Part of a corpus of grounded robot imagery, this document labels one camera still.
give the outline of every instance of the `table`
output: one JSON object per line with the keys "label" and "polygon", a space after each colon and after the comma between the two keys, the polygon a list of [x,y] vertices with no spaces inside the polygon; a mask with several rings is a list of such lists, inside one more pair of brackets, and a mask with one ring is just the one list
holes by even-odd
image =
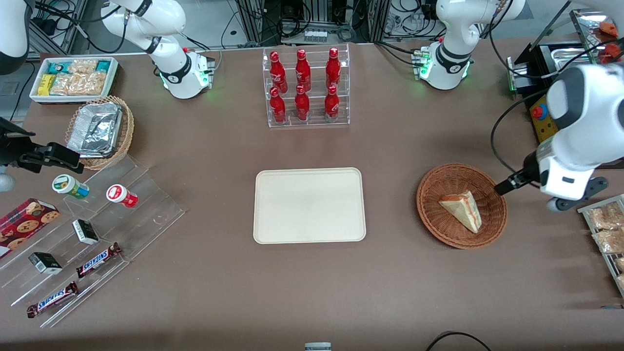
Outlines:
{"label": "table", "polygon": [[[529,41],[499,40],[500,51],[516,56]],[[2,349],[301,350],[330,341],[337,351],[424,350],[446,330],[493,350],[622,348],[622,312],[599,309],[619,303],[617,289],[576,212],[550,213],[545,195],[517,190],[506,197],[503,236],[473,251],[440,243],[416,214],[416,187],[435,166],[509,175],[489,146],[512,103],[489,43],[453,91],[415,82],[372,44],[352,45],[351,55],[351,125],[278,131],[266,125],[261,50],[226,52],[214,88],[187,101],[163,89],[148,56],[119,56],[116,94],[136,123],[130,154],[188,213],[53,329],[0,295]],[[75,109],[32,104],[25,128],[35,141],[61,142]],[[517,167],[536,146],[528,118],[518,108],[498,131],[500,153]],[[257,173],[317,167],[362,172],[366,238],[254,242]],[[0,213],[29,196],[61,201],[49,186],[59,169],[9,172],[19,183],[0,195]],[[598,174],[611,186],[597,199],[622,192],[622,171]],[[480,350],[449,339],[438,349]]]}

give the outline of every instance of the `brown wicker basket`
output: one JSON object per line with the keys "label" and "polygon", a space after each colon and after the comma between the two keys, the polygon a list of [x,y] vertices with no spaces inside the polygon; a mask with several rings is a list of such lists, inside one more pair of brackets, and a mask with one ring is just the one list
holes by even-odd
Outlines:
{"label": "brown wicker basket", "polygon": [[[493,243],[507,225],[507,203],[494,192],[487,174],[465,164],[445,164],[429,171],[418,185],[416,207],[424,225],[440,241],[458,249],[478,249]],[[471,191],[483,224],[475,234],[438,201],[442,196]]]}
{"label": "brown wicker basket", "polygon": [[[117,138],[117,145],[115,146],[115,154],[108,159],[80,159],[80,162],[84,164],[86,168],[93,171],[99,171],[105,166],[123,159],[126,153],[128,153],[128,149],[130,149],[130,143],[132,142],[132,133],[134,131],[134,117],[132,116],[132,111],[130,111],[128,105],[122,99],[119,99],[116,96],[107,96],[97,100],[89,101],[85,105],[103,104],[105,102],[114,102],[121,105],[124,108],[124,114],[122,116],[122,124],[119,127],[119,137]],[[78,116],[78,110],[76,110],[76,113],[74,113],[74,117],[69,122],[69,127],[67,128],[67,132],[65,133],[65,143],[69,141],[69,136],[71,136],[72,131],[74,130],[76,116]]]}

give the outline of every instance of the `red bottle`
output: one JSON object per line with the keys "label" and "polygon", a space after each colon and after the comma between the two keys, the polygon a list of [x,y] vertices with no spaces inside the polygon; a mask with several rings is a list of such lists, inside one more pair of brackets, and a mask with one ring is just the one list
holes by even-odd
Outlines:
{"label": "red bottle", "polygon": [[270,92],[271,99],[269,100],[269,104],[273,111],[275,123],[284,124],[286,123],[286,104],[284,103],[284,99],[281,98],[280,91],[276,87],[271,87]]}
{"label": "red bottle", "polygon": [[286,83],[286,70],[280,62],[280,55],[277,51],[272,51],[271,57],[271,80],[273,86],[280,90],[280,94],[286,94],[288,91],[288,83]]}
{"label": "red bottle", "polygon": [[335,84],[329,86],[328,94],[325,97],[325,120],[329,123],[336,122],[338,119],[338,105],[340,104],[340,98],[336,95]]}
{"label": "red bottle", "polygon": [[338,49],[332,47],[329,49],[329,60],[325,67],[325,74],[327,75],[327,88],[332,84],[338,86],[340,83],[340,62],[338,61]]}
{"label": "red bottle", "polygon": [[297,66],[295,67],[297,74],[297,84],[302,84],[306,91],[312,89],[312,76],[310,73],[310,63],[306,58],[304,49],[297,50]]}
{"label": "red bottle", "polygon": [[306,94],[306,88],[303,84],[297,86],[297,96],[295,96],[295,105],[297,105],[297,118],[305,122],[310,114],[310,99]]}

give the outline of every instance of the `bottle rack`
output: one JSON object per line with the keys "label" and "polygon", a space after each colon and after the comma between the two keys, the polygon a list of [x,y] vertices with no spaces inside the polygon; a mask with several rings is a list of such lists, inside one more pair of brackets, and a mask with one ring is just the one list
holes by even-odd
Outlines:
{"label": "bottle rack", "polygon": [[[0,262],[2,295],[11,306],[23,309],[36,304],[68,286],[73,280],[79,289],[77,296],[68,297],[58,305],[35,317],[41,327],[53,327],[115,274],[128,266],[141,251],[184,215],[180,206],[156,185],[147,174],[147,168],[124,157],[109,165],[84,182],[89,195],[78,200],[66,196],[57,206],[61,216],[29,239],[10,256]],[[122,184],[139,197],[132,209],[106,199],[105,192],[112,184]],[[78,241],[72,223],[76,219],[91,222],[100,240],[95,245]],[[78,279],[76,268],[82,266],[114,242],[122,253],[104,265]],[[63,270],[57,275],[41,274],[28,257],[33,252],[48,252]]]}
{"label": "bottle rack", "polygon": [[[331,47],[338,48],[338,60],[340,61],[340,83],[337,88],[336,94],[340,98],[340,105],[338,106],[338,118],[335,122],[328,122],[325,120],[325,97],[327,96],[327,86],[325,82],[325,66],[329,59],[329,49]],[[273,81],[271,80],[271,60],[269,59],[269,53],[274,50],[264,49],[262,53],[262,73],[264,77],[265,86],[265,100],[266,100],[266,115],[269,127],[287,128],[287,127],[319,127],[319,126],[336,126],[346,125],[351,122],[349,97],[351,95],[350,79],[349,79],[349,46],[346,44],[341,45],[319,45],[305,47],[306,57],[310,63],[311,71],[311,90],[307,93],[310,98],[310,116],[308,120],[303,122],[297,118],[295,96],[297,92],[295,90],[297,86],[297,79],[295,76],[295,67],[297,65],[296,51],[299,47],[284,47],[280,48],[280,61],[286,69],[286,82],[288,83],[288,92],[282,94],[281,97],[286,103],[286,123],[277,124],[273,118],[271,111],[271,105],[269,103],[271,95],[269,90],[273,87]]]}

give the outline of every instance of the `white basket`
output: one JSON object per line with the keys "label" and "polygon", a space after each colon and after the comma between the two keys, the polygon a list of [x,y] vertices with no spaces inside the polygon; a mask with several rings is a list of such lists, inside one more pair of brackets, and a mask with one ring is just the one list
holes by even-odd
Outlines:
{"label": "white basket", "polygon": [[[74,59],[87,59],[87,60],[98,60],[98,61],[110,61],[110,66],[108,72],[106,72],[106,80],[104,81],[104,87],[102,88],[102,92],[99,95],[73,95],[73,96],[61,96],[61,95],[50,95],[43,96],[38,95],[37,90],[39,89],[39,85],[41,83],[41,77],[44,74],[47,74],[48,69],[52,63],[58,63],[63,60],[71,61]],[[113,81],[115,80],[115,74],[117,72],[117,60],[110,56],[80,56],[80,57],[55,57],[50,59],[45,59],[41,61],[41,67],[39,68],[39,72],[37,73],[37,77],[32,85],[30,98],[31,100],[38,102],[40,104],[80,104],[87,101],[93,101],[96,99],[100,99],[109,95],[109,92],[113,86]]]}

